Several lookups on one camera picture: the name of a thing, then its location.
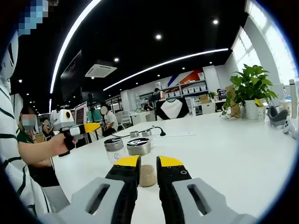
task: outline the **white cabinet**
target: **white cabinet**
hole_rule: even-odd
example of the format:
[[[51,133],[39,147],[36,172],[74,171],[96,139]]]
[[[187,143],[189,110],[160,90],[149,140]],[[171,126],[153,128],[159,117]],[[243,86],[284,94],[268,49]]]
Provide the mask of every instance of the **white cabinet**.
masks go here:
[[[202,104],[202,114],[215,113],[215,103]]]

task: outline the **window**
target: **window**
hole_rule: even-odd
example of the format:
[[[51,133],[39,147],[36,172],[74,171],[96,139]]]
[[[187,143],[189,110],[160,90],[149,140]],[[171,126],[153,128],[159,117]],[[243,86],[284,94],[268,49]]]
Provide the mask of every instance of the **window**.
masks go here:
[[[291,51],[271,17],[255,2],[250,1],[246,9],[266,40],[275,61],[280,82],[288,85],[297,77],[297,68]]]
[[[239,72],[242,72],[242,69],[244,69],[244,64],[248,66],[261,65],[256,50],[253,48],[252,43],[243,28],[240,28],[239,34],[233,45],[233,55]]]

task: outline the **hand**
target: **hand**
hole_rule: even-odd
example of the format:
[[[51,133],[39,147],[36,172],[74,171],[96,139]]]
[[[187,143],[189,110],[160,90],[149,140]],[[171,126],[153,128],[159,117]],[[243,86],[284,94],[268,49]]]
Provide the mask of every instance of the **hand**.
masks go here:
[[[55,154],[60,155],[63,153],[66,153],[68,151],[66,145],[64,144],[65,136],[64,134],[60,133],[58,135],[55,135],[49,143],[51,144],[52,149],[54,150]]]
[[[32,138],[32,140],[36,139],[32,131],[28,131],[27,134]]]

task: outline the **black cable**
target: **black cable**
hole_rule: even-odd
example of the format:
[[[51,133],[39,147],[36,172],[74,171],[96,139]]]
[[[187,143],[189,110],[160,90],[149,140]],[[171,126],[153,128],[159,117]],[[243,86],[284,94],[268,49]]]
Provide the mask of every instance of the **black cable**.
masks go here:
[[[148,130],[151,130],[151,129],[154,129],[154,128],[160,128],[160,127],[157,127],[157,126],[156,127],[151,127],[151,128],[145,129],[143,131],[139,131],[138,133],[145,132],[145,131],[148,131]],[[166,133],[163,131],[163,129],[160,128],[160,130],[161,130],[160,136],[165,136]],[[117,135],[112,134],[112,136],[117,137],[117,138],[125,138],[125,137],[129,137],[130,135],[117,136]]]

